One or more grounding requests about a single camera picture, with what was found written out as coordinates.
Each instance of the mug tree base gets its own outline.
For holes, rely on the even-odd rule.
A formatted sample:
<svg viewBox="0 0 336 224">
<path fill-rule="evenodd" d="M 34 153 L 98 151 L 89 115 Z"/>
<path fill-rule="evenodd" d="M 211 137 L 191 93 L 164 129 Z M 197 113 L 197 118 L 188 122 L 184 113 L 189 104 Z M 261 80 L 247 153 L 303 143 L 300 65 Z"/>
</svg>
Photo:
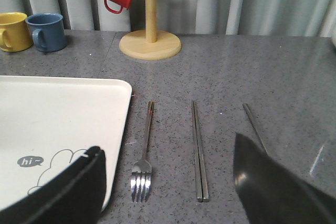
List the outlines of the mug tree base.
<svg viewBox="0 0 336 224">
<path fill-rule="evenodd" d="M 166 31 L 157 31 L 154 43 L 146 41 L 146 31 L 133 31 L 123 36 L 119 43 L 120 50 L 133 58 L 142 60 L 161 60 L 172 57 L 181 51 L 180 39 Z"/>
</svg>

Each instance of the blue mug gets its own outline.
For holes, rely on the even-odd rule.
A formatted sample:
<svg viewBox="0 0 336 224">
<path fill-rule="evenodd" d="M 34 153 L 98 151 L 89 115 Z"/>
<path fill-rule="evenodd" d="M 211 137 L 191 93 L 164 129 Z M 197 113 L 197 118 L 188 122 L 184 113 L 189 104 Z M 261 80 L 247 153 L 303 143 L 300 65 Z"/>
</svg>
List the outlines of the blue mug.
<svg viewBox="0 0 336 224">
<path fill-rule="evenodd" d="M 66 38 L 63 16 L 59 13 L 38 13 L 26 19 L 33 42 L 41 52 L 54 52 L 65 48 Z"/>
</svg>

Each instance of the speech bubble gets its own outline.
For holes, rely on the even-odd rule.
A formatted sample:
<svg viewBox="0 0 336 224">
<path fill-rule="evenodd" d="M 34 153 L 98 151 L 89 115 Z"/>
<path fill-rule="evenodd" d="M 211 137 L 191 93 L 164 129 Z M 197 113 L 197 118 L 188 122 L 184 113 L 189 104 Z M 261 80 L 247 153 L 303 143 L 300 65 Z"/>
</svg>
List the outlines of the speech bubble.
<svg viewBox="0 0 336 224">
<path fill-rule="evenodd" d="M 33 167 L 36 165 L 41 165 L 41 163 L 44 161 L 42 157 L 37 156 L 25 156 L 20 158 L 17 161 L 17 164 L 21 167 Z"/>
</svg>

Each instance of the mug handle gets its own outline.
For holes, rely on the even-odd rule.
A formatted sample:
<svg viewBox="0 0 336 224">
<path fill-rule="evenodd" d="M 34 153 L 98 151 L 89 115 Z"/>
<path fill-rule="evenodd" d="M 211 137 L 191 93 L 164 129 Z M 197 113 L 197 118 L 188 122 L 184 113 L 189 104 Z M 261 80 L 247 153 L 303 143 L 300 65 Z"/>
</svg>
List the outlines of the mug handle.
<svg viewBox="0 0 336 224">
<path fill-rule="evenodd" d="M 122 11 L 122 9 L 123 9 L 122 6 L 120 6 L 120 10 L 113 10 L 113 9 L 111 9 L 111 8 L 108 6 L 108 4 L 107 4 L 107 0 L 104 0 L 104 4 L 105 4 L 105 7 L 106 7 L 107 10 L 109 10 L 110 12 L 115 13 L 115 14 L 119 14 L 119 13 L 121 13 L 121 11 Z"/>
<path fill-rule="evenodd" d="M 11 49 L 12 46 L 6 45 L 5 33 L 7 33 L 6 29 L 0 29 L 0 47 L 3 49 Z"/>
<path fill-rule="evenodd" d="M 44 43 L 44 45 L 43 45 L 43 43 L 41 43 L 43 41 L 42 37 L 43 36 L 42 36 L 42 30 L 41 29 L 35 29 L 33 31 L 33 42 L 34 42 L 34 45 L 35 45 L 35 47 L 37 47 L 37 48 L 39 48 L 41 50 L 47 48 L 47 46 L 45 45 L 45 43 Z"/>
</svg>

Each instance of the white curtain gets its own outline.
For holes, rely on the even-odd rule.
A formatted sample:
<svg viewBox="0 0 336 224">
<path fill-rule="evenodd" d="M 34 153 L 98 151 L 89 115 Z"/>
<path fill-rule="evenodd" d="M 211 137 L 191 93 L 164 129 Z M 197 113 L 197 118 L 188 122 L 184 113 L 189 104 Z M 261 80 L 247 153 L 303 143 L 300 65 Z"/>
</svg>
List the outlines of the white curtain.
<svg viewBox="0 0 336 224">
<path fill-rule="evenodd" d="M 0 12 L 59 12 L 67 29 L 144 29 L 144 0 L 121 14 L 103 0 L 0 0 Z M 175 34 L 245 34 L 330 37 L 336 0 L 157 0 L 159 29 Z"/>
</svg>

